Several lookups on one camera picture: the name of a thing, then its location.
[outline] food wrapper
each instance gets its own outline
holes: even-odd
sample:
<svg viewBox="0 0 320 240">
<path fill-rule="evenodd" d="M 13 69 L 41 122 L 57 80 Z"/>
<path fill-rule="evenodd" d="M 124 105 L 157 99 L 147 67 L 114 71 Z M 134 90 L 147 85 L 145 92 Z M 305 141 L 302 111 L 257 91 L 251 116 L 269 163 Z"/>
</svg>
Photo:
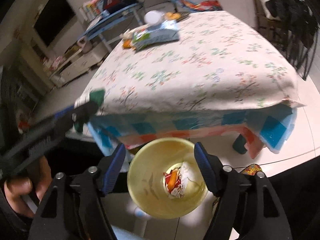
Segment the food wrapper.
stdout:
<svg viewBox="0 0 320 240">
<path fill-rule="evenodd" d="M 167 12 L 164 15 L 164 18 L 166 20 L 176 20 L 177 22 L 179 22 L 187 18 L 189 14 L 190 14 L 189 12 L 177 12 L 177 13 Z"/>
<path fill-rule="evenodd" d="M 169 173 L 164 172 L 163 175 L 164 188 L 169 198 L 183 198 L 190 181 L 198 184 L 198 179 L 195 178 L 187 162 L 181 163 Z"/>
<path fill-rule="evenodd" d="M 139 51 L 150 44 L 177 40 L 179 40 L 177 22 L 175 20 L 166 20 L 158 25 L 142 28 L 134 32 L 132 46 Z"/>
</svg>

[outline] white floor tile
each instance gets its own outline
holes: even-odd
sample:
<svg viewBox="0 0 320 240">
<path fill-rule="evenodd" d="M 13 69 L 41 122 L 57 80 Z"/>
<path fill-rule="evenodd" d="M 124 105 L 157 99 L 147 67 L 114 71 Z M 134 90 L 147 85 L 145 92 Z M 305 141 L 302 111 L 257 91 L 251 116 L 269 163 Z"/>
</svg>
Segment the white floor tile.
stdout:
<svg viewBox="0 0 320 240">
<path fill-rule="evenodd" d="M 208 192 L 200 206 L 180 218 L 175 240 L 203 239 L 212 218 L 212 203 L 214 200 L 215 196 Z"/>
<path fill-rule="evenodd" d="M 209 154 L 218 156 L 223 164 L 234 168 L 246 167 L 252 163 L 262 165 L 278 162 L 314 150 L 310 127 L 303 108 L 298 108 L 295 128 L 279 154 L 273 154 L 268 148 L 263 148 L 255 159 L 251 159 L 248 153 L 241 155 L 232 148 L 237 136 L 238 134 L 234 133 L 224 136 L 192 138 L 190 141 L 193 143 L 202 142 Z"/>
<path fill-rule="evenodd" d="M 136 205 L 129 193 L 114 193 L 102 198 L 102 205 L 111 225 L 132 232 Z"/>
<path fill-rule="evenodd" d="M 306 81 L 299 79 L 299 98 L 304 107 L 310 125 L 315 148 L 320 147 L 320 94 L 310 77 Z"/>
<path fill-rule="evenodd" d="M 232 229 L 229 240 L 237 240 L 238 238 L 239 238 L 239 234 L 237 233 L 237 231 Z"/>
<path fill-rule="evenodd" d="M 144 238 L 149 240 L 174 240 L 179 218 L 151 219 L 147 222 Z"/>
<path fill-rule="evenodd" d="M 85 142 L 95 142 L 86 124 L 83 125 L 82 134 L 77 133 L 75 128 L 73 127 L 68 132 L 66 132 L 66 137 L 70 139 L 85 141 Z"/>
<path fill-rule="evenodd" d="M 45 117 L 48 117 L 65 109 L 68 106 L 73 105 L 77 98 L 81 96 L 82 92 L 97 70 L 98 68 L 93 69 L 92 71 L 85 73 L 79 78 L 71 81 L 66 86 L 54 89 L 49 94 L 45 95 L 34 111 L 33 122 L 39 122 Z"/>
<path fill-rule="evenodd" d="M 309 76 L 314 82 L 317 90 L 320 90 L 320 70 L 316 66 L 312 66 L 309 72 Z"/>
<path fill-rule="evenodd" d="M 294 157 L 289 160 L 280 161 L 280 162 L 271 163 L 271 164 L 260 165 L 260 167 L 262 168 L 262 171 L 267 175 L 267 177 L 271 177 L 271 176 L 274 176 L 278 173 L 286 171 L 290 168 L 293 168 L 301 163 L 307 162 L 315 157 L 316 157 L 316 153 L 313 150 L 309 153 L 303 154 L 298 157 Z M 242 170 L 242 168 L 236 169 L 236 170 L 238 172 L 240 172 Z"/>
</svg>

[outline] metal screw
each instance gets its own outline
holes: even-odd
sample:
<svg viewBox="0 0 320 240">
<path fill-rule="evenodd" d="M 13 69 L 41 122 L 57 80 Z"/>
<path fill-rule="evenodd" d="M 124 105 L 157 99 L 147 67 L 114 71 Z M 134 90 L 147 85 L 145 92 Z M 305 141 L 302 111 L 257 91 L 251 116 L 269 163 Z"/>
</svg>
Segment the metal screw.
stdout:
<svg viewBox="0 0 320 240">
<path fill-rule="evenodd" d="M 258 171 L 258 172 L 257 172 L 257 176 L 258 176 L 260 179 L 262 179 L 262 178 L 265 177 L 265 174 L 264 174 L 262 171 Z"/>
<path fill-rule="evenodd" d="M 229 166 L 229 165 L 224 165 L 222 169 L 223 169 L 225 172 L 230 172 L 230 171 L 232 171 L 232 167 Z"/>
<path fill-rule="evenodd" d="M 59 172 L 56 174 L 56 178 L 57 179 L 62 179 L 63 178 L 63 173 L 62 172 Z"/>
<path fill-rule="evenodd" d="M 88 171 L 89 171 L 90 173 L 95 173 L 95 172 L 97 172 L 97 170 L 98 170 L 98 168 L 97 168 L 96 166 L 91 166 L 91 167 L 88 169 Z"/>
<path fill-rule="evenodd" d="M 72 114 L 72 120 L 75 122 L 77 121 L 77 114 L 76 113 L 73 113 Z"/>
</svg>

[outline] colorful bag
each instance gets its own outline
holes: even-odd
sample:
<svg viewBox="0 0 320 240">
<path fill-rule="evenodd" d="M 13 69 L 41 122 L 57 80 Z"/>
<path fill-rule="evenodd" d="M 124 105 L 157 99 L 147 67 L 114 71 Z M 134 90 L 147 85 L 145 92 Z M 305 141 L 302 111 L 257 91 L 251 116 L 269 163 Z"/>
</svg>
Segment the colorful bag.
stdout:
<svg viewBox="0 0 320 240">
<path fill-rule="evenodd" d="M 189 9 L 191 12 L 205 12 L 205 11 L 222 11 L 222 7 L 218 0 L 203 1 L 195 4 L 190 0 L 169 0 L 174 4 L 178 4 L 183 8 Z"/>
</svg>

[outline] human hand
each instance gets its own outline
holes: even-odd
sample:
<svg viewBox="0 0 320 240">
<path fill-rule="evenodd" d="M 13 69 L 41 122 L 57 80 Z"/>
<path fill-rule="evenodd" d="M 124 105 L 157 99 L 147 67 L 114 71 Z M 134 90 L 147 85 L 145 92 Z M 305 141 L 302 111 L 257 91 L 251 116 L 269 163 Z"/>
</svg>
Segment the human hand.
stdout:
<svg viewBox="0 0 320 240">
<path fill-rule="evenodd" d="M 36 195 L 41 201 L 44 193 L 51 184 L 51 170 L 47 159 L 43 156 L 39 159 L 40 181 L 36 187 Z M 28 195 L 32 190 L 32 183 L 29 178 L 16 178 L 4 183 L 4 194 L 11 208 L 18 214 L 34 217 L 34 213 L 23 201 L 21 196 Z"/>
</svg>

